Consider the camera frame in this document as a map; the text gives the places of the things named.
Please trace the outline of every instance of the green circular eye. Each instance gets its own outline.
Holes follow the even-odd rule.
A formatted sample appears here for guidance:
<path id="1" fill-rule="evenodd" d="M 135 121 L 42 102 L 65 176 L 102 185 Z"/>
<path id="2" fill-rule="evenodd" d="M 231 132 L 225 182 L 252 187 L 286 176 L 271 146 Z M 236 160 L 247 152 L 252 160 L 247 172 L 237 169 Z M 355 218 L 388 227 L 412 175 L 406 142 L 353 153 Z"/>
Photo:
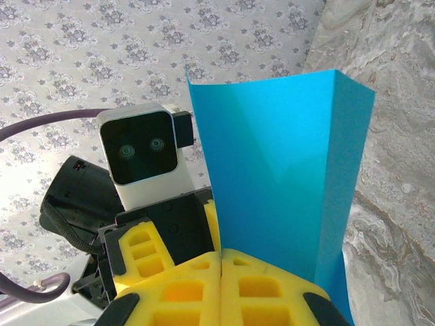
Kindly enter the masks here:
<path id="1" fill-rule="evenodd" d="M 152 151 L 161 151 L 164 147 L 164 141 L 160 138 L 154 138 L 150 143 L 150 147 Z"/>
<path id="2" fill-rule="evenodd" d="M 130 145 L 123 145 L 120 149 L 120 155 L 121 158 L 129 160 L 135 155 L 135 148 Z"/>

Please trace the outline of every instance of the black face screen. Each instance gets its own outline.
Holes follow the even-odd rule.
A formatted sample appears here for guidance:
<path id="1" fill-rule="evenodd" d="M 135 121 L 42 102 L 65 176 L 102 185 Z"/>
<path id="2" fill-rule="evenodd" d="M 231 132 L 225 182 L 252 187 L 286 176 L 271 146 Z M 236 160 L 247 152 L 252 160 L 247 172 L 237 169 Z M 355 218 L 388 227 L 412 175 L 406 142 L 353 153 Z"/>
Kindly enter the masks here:
<path id="1" fill-rule="evenodd" d="M 170 113 L 157 111 L 112 120 L 101 138 L 115 183 L 127 185 L 177 168 L 177 146 Z"/>

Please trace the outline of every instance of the marble wall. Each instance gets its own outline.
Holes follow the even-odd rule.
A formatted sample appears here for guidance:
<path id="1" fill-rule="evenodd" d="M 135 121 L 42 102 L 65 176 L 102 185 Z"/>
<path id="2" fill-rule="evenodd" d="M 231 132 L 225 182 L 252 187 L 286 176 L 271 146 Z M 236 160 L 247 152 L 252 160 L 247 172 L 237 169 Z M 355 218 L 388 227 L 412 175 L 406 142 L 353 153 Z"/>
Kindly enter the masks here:
<path id="1" fill-rule="evenodd" d="M 357 325 L 435 325 L 435 1 L 330 0 L 305 71 L 376 91 L 345 237 Z"/>

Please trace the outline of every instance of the blue paper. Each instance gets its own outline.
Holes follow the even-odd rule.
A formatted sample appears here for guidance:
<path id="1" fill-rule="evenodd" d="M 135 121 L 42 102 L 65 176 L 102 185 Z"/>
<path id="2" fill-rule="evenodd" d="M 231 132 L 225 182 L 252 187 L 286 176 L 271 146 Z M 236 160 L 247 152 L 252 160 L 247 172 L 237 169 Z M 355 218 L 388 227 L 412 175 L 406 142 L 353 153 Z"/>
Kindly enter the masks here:
<path id="1" fill-rule="evenodd" d="M 338 71 L 189 87 L 222 248 L 318 284 L 351 320 L 342 243 L 374 92 Z"/>

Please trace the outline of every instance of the wallpaper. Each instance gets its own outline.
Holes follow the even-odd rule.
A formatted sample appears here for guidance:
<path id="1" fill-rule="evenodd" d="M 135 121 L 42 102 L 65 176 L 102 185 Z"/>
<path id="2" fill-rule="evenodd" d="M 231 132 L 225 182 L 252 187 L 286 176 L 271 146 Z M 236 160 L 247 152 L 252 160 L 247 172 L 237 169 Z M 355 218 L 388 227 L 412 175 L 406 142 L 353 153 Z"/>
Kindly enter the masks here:
<path id="1" fill-rule="evenodd" d="M 0 0 L 0 128 L 46 113 L 150 101 L 191 110 L 185 71 L 197 84 L 299 73 L 324 6 Z M 208 185 L 201 140 L 185 154 L 195 186 Z M 0 146 L 0 266 L 22 285 L 77 255 L 38 223 L 41 200 L 70 155 L 106 167 L 93 120 L 35 128 Z"/>

